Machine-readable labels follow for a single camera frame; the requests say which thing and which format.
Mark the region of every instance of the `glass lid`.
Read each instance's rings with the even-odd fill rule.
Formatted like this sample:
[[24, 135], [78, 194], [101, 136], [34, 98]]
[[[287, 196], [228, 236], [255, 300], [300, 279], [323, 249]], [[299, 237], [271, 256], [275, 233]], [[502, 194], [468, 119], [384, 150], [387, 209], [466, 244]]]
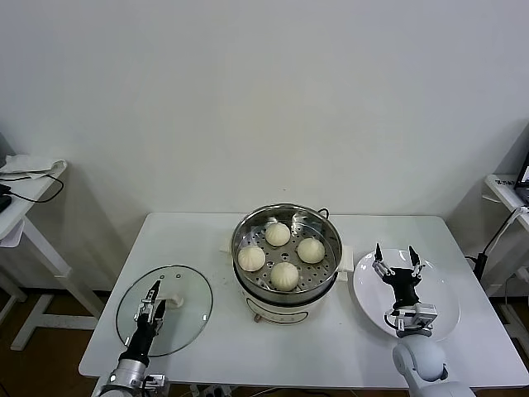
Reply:
[[160, 267], [141, 277], [125, 293], [116, 314], [117, 334], [123, 343], [136, 331], [134, 316], [154, 283], [160, 280], [159, 302], [166, 299], [162, 326], [149, 356], [174, 353], [195, 340], [212, 312], [212, 290], [206, 278], [187, 266]]

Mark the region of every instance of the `black cable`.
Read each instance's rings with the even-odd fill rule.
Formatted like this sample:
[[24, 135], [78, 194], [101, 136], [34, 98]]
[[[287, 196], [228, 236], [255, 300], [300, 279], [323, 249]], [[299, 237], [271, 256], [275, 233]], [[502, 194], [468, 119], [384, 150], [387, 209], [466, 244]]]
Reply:
[[152, 378], [150, 376], [146, 376], [145, 378], [143, 378], [143, 381], [141, 382], [141, 397], [145, 397], [145, 395], [150, 397], [149, 391], [145, 389], [145, 385], [148, 380], [152, 380]]
[[[391, 328], [395, 329], [398, 331], [398, 327], [394, 324], [391, 324], [388, 320], [388, 315], [385, 314], [384, 315], [384, 321], [386, 322], [386, 324], [388, 324]], [[421, 325], [419, 327], [414, 327], [414, 328], [408, 328], [408, 329], [405, 329], [404, 331], [421, 331], [422, 329], [424, 329], [425, 325]]]
[[51, 175], [48, 175], [48, 174], [46, 174], [46, 175], [44, 175], [44, 176], [47, 176], [48, 178], [52, 178], [53, 180], [55, 180], [55, 181], [57, 181], [57, 182], [60, 183], [60, 188], [59, 188], [59, 190], [57, 190], [53, 196], [51, 196], [50, 198], [47, 198], [46, 200], [32, 200], [32, 199], [30, 199], [30, 198], [27, 198], [27, 197], [21, 196], [21, 195], [19, 195], [19, 194], [13, 193], [13, 192], [9, 192], [9, 193], [7, 193], [7, 194], [9, 194], [9, 195], [11, 195], [11, 196], [16, 196], [16, 197], [18, 197], [18, 198], [20, 198], [20, 199], [23, 199], [23, 200], [29, 201], [29, 202], [31, 202], [31, 203], [48, 203], [49, 201], [51, 201], [51, 200], [53, 200], [55, 197], [57, 197], [57, 195], [58, 195], [60, 192], [63, 191], [63, 189], [64, 189], [64, 183], [63, 183], [62, 180], [57, 179], [57, 178], [55, 178], [54, 176], [51, 176]]
[[16, 180], [24, 180], [24, 179], [31, 179], [31, 177], [30, 176], [21, 176], [20, 178], [14, 178], [14, 179], [0, 178], [0, 180], [5, 180], [6, 182], [14, 182]]
[[389, 322], [389, 320], [388, 320], [388, 316], [387, 316], [386, 314], [384, 315], [384, 321], [385, 321], [386, 324], [388, 324], [391, 328], [396, 329], [396, 330], [398, 331], [398, 327], [395, 326], [394, 324], [391, 324], [391, 323]]
[[494, 234], [493, 238], [490, 239], [490, 242], [488, 242], [488, 244], [485, 246], [485, 249], [481, 251], [483, 254], [487, 253], [487, 250], [490, 247], [490, 245], [494, 242], [494, 240], [496, 240], [496, 237], [502, 231], [503, 227], [507, 225], [507, 222], [509, 222], [509, 219], [511, 219], [511, 216], [516, 212], [516, 210], [517, 208], [514, 208], [513, 211], [509, 213], [509, 216], [507, 217], [507, 219], [503, 221], [502, 226], [499, 227], [498, 231]]
[[11, 397], [11, 395], [7, 392], [6, 388], [4, 387], [4, 385], [2, 384], [2, 382], [0, 382], [0, 388], [2, 388], [4, 394], [7, 396], [7, 397]]
[[328, 393], [324, 391], [312, 391], [312, 390], [306, 390], [306, 389], [291, 389], [289, 387], [272, 387], [270, 389], [257, 392], [254, 395], [251, 395], [251, 397], [256, 397], [257, 395], [269, 395], [269, 394], [275, 393], [276, 391], [280, 391], [280, 390], [297, 390], [297, 391], [301, 391], [302, 393], [305, 393], [306, 395], [324, 395], [325, 397], [331, 397], [331, 395], [329, 395]]

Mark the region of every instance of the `white wall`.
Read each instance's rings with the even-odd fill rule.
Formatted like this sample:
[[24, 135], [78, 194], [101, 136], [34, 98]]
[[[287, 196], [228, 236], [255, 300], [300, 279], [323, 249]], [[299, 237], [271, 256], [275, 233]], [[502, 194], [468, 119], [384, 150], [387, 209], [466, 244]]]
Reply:
[[[31, 217], [96, 288], [150, 211], [291, 201], [440, 214], [478, 246], [479, 181], [527, 142], [528, 12], [482, 0], [3, 2], [0, 132], [15, 151], [69, 161], [64, 197]], [[13, 262], [21, 282], [50, 283]]]

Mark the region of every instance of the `robotic arm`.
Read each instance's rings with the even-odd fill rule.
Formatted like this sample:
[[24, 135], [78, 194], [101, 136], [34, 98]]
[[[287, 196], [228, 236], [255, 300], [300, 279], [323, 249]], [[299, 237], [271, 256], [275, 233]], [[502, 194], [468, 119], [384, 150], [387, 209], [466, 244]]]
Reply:
[[141, 300], [134, 316], [137, 329], [132, 338], [127, 338], [127, 349], [119, 356], [117, 368], [108, 377], [100, 396], [132, 397], [141, 392], [142, 396], [149, 391], [167, 394], [169, 384], [165, 375], [145, 376], [149, 365], [149, 350], [153, 339], [158, 334], [165, 313], [165, 300], [156, 305], [156, 296], [160, 290], [160, 281], [149, 289], [147, 296]]
[[373, 261], [374, 270], [395, 294], [395, 304], [385, 313], [384, 321], [397, 333], [398, 344], [393, 349], [397, 371], [406, 379], [411, 396], [474, 396], [468, 387], [449, 380], [445, 352], [430, 339], [437, 311], [433, 304], [421, 303], [415, 292], [424, 265], [411, 246], [409, 252], [413, 269], [386, 265], [379, 244]]

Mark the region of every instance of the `white plate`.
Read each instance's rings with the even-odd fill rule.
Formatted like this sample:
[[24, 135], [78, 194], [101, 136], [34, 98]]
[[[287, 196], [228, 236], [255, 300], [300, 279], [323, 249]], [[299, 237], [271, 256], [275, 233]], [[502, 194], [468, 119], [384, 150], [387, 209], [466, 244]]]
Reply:
[[[382, 250], [384, 263], [389, 267], [413, 268], [408, 251]], [[373, 269], [374, 252], [364, 256], [355, 267], [353, 287], [360, 306], [379, 328], [397, 337], [395, 331], [384, 322], [384, 313], [395, 303], [393, 288], [385, 284]], [[434, 304], [437, 318], [433, 322], [432, 337], [437, 341], [446, 338], [460, 321], [460, 302], [454, 290], [443, 279], [439, 269], [421, 259], [422, 280], [415, 287], [417, 296], [424, 304]]]

